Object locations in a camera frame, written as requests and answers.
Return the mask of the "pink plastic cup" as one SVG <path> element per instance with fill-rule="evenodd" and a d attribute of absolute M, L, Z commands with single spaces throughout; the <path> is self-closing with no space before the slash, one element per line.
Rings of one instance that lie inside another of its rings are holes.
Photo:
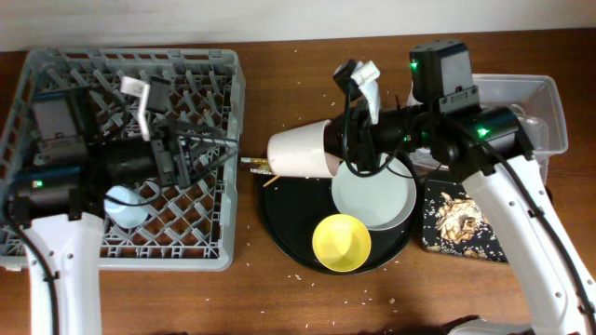
<path fill-rule="evenodd" d="M 286 130 L 273 135 L 267 144 L 267 161 L 281 177 L 333 178 L 339 157 L 325 151 L 324 135 L 330 120 Z"/>

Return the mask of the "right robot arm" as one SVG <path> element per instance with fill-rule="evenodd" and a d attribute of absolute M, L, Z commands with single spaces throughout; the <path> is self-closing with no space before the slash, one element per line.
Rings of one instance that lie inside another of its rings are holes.
<path fill-rule="evenodd" d="M 484 107 L 467 46 L 455 39 L 412 47 L 415 105 L 382 110 L 379 70 L 349 60 L 334 72 L 344 112 L 325 149 L 370 178 L 400 154 L 428 148 L 490 222 L 529 304 L 536 334 L 591 334 L 595 281 L 566 233 L 540 176 L 534 147 L 507 106 Z"/>

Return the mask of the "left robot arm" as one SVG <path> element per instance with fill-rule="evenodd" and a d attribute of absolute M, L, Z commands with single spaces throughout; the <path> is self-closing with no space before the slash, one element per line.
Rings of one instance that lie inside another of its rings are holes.
<path fill-rule="evenodd" d="M 34 96 L 38 131 L 30 163 L 13 176 L 1 206 L 5 226 L 25 246 L 35 334 L 98 334 L 102 330 L 99 283 L 105 203 L 115 186 L 138 182 L 187 188 L 237 154 L 237 139 L 217 127 L 175 119 L 164 112 L 166 79 L 125 76 L 112 98 L 138 100 L 140 135 L 102 132 L 91 111 L 91 87 Z"/>

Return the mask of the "yellow plastic bowl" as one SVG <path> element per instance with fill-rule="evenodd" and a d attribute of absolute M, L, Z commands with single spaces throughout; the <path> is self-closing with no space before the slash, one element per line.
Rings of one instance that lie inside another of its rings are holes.
<path fill-rule="evenodd" d="M 372 238 L 366 226 L 346 214 L 333 214 L 323 219 L 312 235 L 316 259 L 336 273 L 357 270 L 369 258 Z"/>

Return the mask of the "gold snack wrapper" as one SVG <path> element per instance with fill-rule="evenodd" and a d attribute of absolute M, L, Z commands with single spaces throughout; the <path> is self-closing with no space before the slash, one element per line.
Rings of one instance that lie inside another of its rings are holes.
<path fill-rule="evenodd" d="M 273 175 L 273 171 L 266 158 L 241 157 L 238 167 L 242 171 L 252 174 Z"/>

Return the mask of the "blue plastic cup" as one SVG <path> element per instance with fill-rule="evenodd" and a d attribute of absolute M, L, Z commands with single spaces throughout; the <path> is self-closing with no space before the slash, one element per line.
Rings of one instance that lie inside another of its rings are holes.
<path fill-rule="evenodd" d="M 140 207 L 143 199 L 124 186 L 112 187 L 104 199 L 104 211 L 118 226 L 132 229 L 140 226 L 148 218 L 149 213 Z"/>

